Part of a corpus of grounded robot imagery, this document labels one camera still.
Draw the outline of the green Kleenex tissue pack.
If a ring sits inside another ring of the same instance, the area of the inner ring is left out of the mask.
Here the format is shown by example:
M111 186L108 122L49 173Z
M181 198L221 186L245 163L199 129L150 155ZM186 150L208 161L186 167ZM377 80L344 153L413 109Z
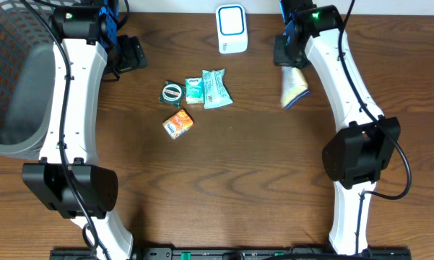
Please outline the green Kleenex tissue pack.
M204 103L204 84L202 78L186 78L186 102L189 105Z

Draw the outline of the teal wet wipe packet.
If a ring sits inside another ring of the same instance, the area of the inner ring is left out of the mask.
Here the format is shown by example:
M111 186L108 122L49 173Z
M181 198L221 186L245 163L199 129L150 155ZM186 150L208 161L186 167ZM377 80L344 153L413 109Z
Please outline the teal wet wipe packet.
M223 83L224 75L225 69L202 71L204 108L206 110L233 104L233 100Z

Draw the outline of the yellow snack bag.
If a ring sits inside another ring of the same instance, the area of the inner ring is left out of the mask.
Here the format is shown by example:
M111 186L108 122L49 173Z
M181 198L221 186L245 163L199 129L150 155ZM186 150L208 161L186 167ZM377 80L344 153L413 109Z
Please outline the yellow snack bag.
M281 106L285 110L289 110L297 101L309 93L308 83L302 71L296 67L283 66Z

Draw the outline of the green Zam-Buk tin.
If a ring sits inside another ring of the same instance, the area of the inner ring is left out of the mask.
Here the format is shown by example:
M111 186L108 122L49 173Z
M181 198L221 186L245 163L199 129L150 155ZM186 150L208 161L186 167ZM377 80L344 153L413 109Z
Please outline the green Zam-Buk tin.
M166 105L171 105L174 107L181 107L183 98L186 95L186 88L184 85L166 81L159 96L159 101Z

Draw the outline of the orange tissue pack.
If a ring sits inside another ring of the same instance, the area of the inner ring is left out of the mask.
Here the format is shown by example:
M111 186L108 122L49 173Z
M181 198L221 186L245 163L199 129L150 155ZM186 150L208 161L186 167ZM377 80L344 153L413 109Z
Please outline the orange tissue pack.
M194 125L194 120L185 109L179 110L162 123L171 139L177 139Z

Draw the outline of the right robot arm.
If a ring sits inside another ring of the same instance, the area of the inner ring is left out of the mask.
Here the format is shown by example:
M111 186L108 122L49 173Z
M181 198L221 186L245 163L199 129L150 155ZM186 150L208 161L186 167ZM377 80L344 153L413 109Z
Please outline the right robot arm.
M388 167L401 128L387 118L368 92L350 52L346 21L334 5L280 2L286 25L275 38L274 62L284 68L312 65L334 116L336 134L322 161L334 183L334 221L329 246L338 255L368 250L370 199Z

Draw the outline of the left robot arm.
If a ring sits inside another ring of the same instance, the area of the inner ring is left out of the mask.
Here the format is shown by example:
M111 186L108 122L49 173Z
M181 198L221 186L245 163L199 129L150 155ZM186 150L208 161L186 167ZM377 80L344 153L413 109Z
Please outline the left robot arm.
M54 86L48 130L36 163L22 168L22 179L49 209L82 230L83 252L70 259L130 259L133 235L115 205L118 178L98 164L95 139L102 82L147 65L135 37L119 35L127 22L114 0L55 5L44 24L53 38Z

